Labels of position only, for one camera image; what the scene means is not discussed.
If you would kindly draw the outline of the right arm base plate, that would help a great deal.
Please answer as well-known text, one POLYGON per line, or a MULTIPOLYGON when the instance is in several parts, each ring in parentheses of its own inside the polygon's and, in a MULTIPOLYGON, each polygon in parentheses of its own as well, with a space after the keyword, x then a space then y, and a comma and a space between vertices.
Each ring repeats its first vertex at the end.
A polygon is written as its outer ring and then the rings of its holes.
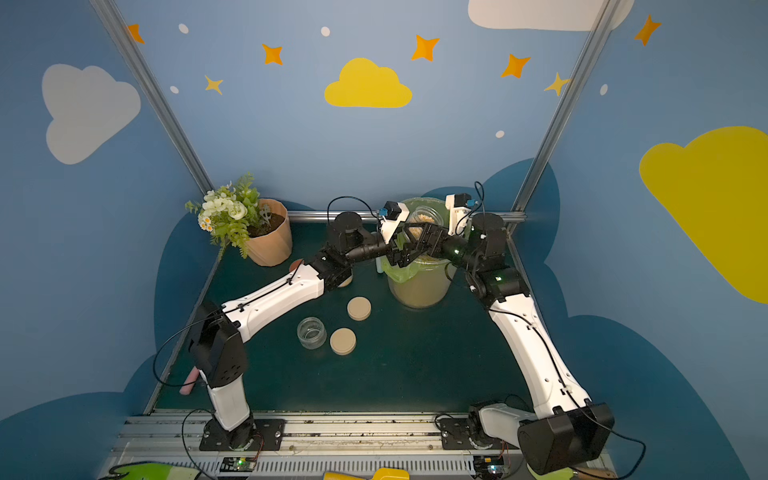
POLYGON ((500 439, 472 437, 466 417, 437 415, 433 422, 443 450, 519 450, 517 446, 500 439))

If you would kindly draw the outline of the beige lid oatmeal jar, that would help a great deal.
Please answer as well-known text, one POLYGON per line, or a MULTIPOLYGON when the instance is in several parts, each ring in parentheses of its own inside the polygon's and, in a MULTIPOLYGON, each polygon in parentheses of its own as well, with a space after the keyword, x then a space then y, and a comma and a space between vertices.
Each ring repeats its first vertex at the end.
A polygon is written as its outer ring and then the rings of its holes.
POLYGON ((443 218, 440 213, 428 205, 418 205, 408 216, 407 222, 426 222, 443 226, 443 218))

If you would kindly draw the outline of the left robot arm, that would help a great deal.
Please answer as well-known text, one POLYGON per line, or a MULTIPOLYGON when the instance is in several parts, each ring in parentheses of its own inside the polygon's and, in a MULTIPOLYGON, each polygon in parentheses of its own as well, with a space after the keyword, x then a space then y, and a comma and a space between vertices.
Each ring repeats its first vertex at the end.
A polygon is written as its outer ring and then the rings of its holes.
POLYGON ((243 385, 248 369, 245 344, 270 322, 321 297, 347 281, 357 263, 386 257, 407 266, 434 246, 429 223, 407 221, 402 212, 380 221, 375 231, 355 212, 339 214, 327 225, 327 241, 309 261, 281 279, 211 311, 190 332, 188 347, 213 406, 206 431, 219 437, 221 450, 246 450, 257 437, 243 385))

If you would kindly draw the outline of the clear oatmeal jar front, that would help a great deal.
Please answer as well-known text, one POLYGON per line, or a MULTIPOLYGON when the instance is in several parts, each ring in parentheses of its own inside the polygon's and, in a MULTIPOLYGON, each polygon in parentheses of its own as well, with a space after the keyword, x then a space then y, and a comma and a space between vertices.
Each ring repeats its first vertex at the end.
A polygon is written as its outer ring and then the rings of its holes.
POLYGON ((327 331, 319 318, 307 317, 299 322, 297 336, 305 349, 316 350, 324 345, 327 331))

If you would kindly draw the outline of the beige jar lid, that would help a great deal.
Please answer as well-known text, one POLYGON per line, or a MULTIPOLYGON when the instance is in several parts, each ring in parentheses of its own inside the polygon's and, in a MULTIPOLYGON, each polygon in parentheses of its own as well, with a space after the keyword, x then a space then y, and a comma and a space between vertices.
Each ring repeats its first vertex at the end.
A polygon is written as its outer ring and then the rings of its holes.
POLYGON ((354 321, 364 321, 372 313, 372 304, 369 299, 358 296, 352 298, 347 304, 347 313, 354 321))
POLYGON ((330 337, 331 349, 339 356, 349 355, 354 351, 356 345, 356 334, 349 328, 339 328, 335 330, 330 337))

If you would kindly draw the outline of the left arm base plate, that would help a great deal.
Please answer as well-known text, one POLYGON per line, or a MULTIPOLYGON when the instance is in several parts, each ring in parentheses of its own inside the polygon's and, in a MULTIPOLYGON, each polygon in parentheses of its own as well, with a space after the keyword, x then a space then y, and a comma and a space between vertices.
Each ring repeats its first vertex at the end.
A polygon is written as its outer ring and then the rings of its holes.
POLYGON ((224 429, 216 419, 208 421, 199 445, 201 451, 277 451, 285 428, 283 419, 249 418, 232 431, 224 429))

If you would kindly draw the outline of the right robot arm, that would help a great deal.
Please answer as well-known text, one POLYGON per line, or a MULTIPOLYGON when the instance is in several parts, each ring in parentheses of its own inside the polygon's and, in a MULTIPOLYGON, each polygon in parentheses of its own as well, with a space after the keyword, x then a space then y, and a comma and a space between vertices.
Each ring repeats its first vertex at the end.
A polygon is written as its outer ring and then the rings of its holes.
POLYGON ((414 249, 447 259, 465 273, 511 349, 526 381, 532 407, 481 402, 468 414, 469 440, 478 449, 503 441, 517 447, 539 474, 595 460, 615 423, 605 403, 595 403, 571 375, 543 328, 529 287, 506 261, 507 230, 494 214, 477 214, 463 233, 432 223, 409 234, 414 249))

